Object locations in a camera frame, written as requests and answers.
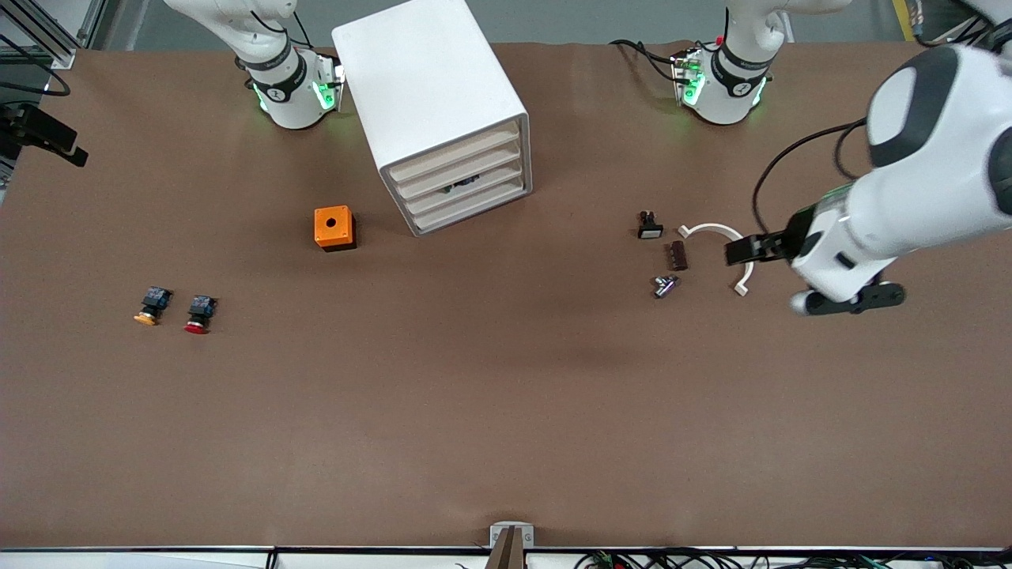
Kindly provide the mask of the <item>brown table cover mat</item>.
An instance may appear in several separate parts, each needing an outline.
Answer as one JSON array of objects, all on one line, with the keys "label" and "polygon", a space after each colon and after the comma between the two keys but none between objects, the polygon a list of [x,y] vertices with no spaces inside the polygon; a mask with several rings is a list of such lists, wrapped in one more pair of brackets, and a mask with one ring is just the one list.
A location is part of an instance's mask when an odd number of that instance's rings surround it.
[{"label": "brown table cover mat", "polygon": [[[1012,546],[1012,232],[860,316],[796,316],[781,263],[737,296],[712,234],[651,287],[918,50],[791,44],[713,127],[629,51],[499,44],[534,193],[422,238],[356,116],[278,129],[224,51],[80,54],[43,107],[87,165],[25,151],[0,205],[0,547]],[[315,244],[334,205],[357,249]]]}]

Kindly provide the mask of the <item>red mushroom push button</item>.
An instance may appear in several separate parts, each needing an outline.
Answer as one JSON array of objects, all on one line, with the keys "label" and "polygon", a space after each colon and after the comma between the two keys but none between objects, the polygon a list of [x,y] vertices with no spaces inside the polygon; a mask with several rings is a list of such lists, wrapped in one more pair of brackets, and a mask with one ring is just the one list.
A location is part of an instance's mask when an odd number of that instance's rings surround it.
[{"label": "red mushroom push button", "polygon": [[217,299],[212,296],[195,296],[187,312],[188,318],[184,330],[198,335],[209,333],[210,321],[216,314],[217,303]]}]

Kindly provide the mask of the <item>orange box with hole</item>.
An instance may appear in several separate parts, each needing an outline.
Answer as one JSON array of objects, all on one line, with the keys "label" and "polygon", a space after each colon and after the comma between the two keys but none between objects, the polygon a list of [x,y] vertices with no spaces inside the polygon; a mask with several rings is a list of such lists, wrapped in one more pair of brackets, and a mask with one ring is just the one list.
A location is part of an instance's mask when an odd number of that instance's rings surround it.
[{"label": "orange box with hole", "polygon": [[325,252],[357,249],[357,219],[347,205],[315,209],[313,237]]}]

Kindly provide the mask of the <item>white curved bracket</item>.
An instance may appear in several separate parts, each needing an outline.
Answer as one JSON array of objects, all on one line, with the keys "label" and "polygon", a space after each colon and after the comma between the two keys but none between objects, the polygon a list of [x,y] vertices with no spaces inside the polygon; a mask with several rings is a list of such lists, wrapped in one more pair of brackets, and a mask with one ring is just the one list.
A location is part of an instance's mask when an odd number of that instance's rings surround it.
[{"label": "white curved bracket", "polygon": [[[712,232],[729,240],[729,243],[737,242],[743,240],[745,236],[738,232],[736,229],[727,226],[726,224],[716,223],[705,223],[697,224],[697,226],[687,227],[686,224],[681,224],[678,228],[678,233],[683,237],[688,239],[689,237],[701,234],[702,232]],[[743,270],[743,275],[734,284],[733,289],[739,296],[747,296],[749,294],[748,281],[752,277],[755,270],[756,262],[745,262],[745,269]]]}]

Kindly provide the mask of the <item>white table edge rail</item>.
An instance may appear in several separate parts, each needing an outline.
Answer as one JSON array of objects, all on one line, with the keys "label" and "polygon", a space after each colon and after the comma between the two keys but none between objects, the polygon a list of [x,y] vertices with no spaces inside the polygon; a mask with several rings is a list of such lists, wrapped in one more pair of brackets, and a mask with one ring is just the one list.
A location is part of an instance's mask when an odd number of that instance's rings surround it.
[{"label": "white table edge rail", "polygon": [[[0,548],[0,569],[512,569],[487,546]],[[1012,569],[1012,546],[535,546],[523,569]]]}]

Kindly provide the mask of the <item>aluminium frame profile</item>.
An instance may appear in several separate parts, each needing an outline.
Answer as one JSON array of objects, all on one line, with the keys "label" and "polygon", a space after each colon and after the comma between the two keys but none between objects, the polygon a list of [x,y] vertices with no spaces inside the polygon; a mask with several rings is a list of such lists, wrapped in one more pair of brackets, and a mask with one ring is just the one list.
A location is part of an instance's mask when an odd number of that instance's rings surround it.
[{"label": "aluminium frame profile", "polygon": [[51,68],[71,69],[77,51],[104,42],[120,0],[0,0],[0,64],[26,64],[28,58]]}]

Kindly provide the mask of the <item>orange mushroom push button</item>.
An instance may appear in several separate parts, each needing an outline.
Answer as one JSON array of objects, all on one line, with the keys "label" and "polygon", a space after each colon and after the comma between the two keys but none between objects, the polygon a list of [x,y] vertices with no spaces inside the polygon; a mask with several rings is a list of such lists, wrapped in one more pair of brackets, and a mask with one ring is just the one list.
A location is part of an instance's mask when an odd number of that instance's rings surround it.
[{"label": "orange mushroom push button", "polygon": [[157,326],[162,314],[171,303],[174,292],[171,289],[162,287],[149,287],[142,299],[142,307],[136,315],[134,321],[145,326]]}]

